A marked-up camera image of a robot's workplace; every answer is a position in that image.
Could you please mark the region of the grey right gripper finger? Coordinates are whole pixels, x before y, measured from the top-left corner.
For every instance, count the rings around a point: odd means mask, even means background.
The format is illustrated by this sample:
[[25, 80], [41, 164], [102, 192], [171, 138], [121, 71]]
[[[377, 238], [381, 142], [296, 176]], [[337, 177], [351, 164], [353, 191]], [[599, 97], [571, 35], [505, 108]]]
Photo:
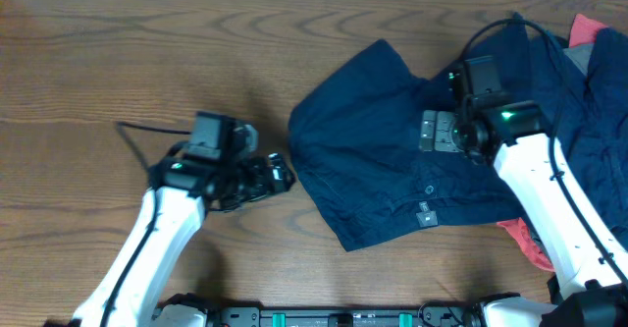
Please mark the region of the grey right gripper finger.
[[460, 152], [456, 140], [457, 136], [456, 114], [439, 111], [436, 116], [434, 150], [438, 152]]
[[421, 121], [421, 140], [419, 148], [421, 151], [433, 151], [435, 144], [437, 112], [425, 110]]

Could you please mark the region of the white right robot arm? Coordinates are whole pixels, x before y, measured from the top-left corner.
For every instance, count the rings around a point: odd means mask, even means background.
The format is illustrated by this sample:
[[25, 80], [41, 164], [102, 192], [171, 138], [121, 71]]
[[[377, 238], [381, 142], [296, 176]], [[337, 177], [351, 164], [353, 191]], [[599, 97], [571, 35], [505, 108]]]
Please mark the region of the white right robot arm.
[[424, 112], [420, 137], [423, 151], [457, 150], [495, 169], [538, 233], [562, 298], [485, 298], [464, 313], [465, 325], [626, 325], [627, 250], [575, 179], [536, 103], [464, 98], [455, 113]]

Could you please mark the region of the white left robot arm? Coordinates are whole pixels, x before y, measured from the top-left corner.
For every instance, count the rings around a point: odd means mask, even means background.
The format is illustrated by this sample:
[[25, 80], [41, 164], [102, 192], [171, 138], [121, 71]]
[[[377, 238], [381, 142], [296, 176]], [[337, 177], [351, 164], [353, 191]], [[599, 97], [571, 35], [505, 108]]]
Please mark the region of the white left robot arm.
[[218, 319], [203, 299], [178, 294], [159, 301], [174, 267], [210, 212], [289, 191], [295, 178], [284, 157], [222, 162], [165, 156], [149, 170], [138, 217], [109, 271], [69, 323], [100, 326], [211, 326]]

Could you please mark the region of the navy blue shorts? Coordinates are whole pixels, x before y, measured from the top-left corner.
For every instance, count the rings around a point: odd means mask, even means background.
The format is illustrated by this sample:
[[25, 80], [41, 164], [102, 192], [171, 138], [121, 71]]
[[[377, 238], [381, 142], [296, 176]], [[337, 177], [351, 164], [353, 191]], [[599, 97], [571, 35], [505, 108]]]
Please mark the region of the navy blue shorts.
[[420, 150], [423, 112], [454, 107], [445, 75], [412, 75], [380, 39], [293, 109], [291, 163], [345, 250], [522, 215], [493, 168], [460, 153]]

